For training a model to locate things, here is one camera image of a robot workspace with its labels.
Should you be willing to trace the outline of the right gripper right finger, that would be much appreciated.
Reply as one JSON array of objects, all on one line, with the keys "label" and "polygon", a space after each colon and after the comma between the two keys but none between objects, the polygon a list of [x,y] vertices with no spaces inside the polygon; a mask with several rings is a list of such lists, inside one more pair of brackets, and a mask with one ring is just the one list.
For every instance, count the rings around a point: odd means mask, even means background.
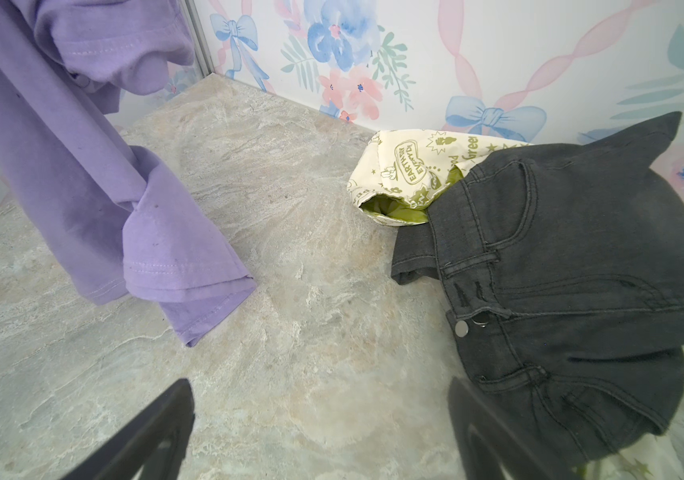
[{"label": "right gripper right finger", "polygon": [[448,410],[467,479],[575,479],[576,473],[469,380],[454,377]]}]

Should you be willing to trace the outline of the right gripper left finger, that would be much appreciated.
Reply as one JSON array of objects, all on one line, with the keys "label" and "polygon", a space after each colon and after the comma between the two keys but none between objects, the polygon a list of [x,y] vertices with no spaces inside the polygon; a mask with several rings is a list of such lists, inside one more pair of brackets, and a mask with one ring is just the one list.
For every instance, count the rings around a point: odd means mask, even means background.
[{"label": "right gripper left finger", "polygon": [[64,478],[176,479],[194,421],[192,387],[180,378]]}]

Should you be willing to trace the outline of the purple t-shirt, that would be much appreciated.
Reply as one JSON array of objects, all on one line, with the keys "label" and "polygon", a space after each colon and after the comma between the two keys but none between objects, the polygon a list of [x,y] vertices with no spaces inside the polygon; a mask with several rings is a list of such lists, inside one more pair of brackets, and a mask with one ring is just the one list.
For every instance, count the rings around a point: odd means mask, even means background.
[{"label": "purple t-shirt", "polygon": [[163,161],[109,121],[194,60],[175,1],[0,1],[0,171],[77,291],[157,303],[196,345],[256,287]]}]

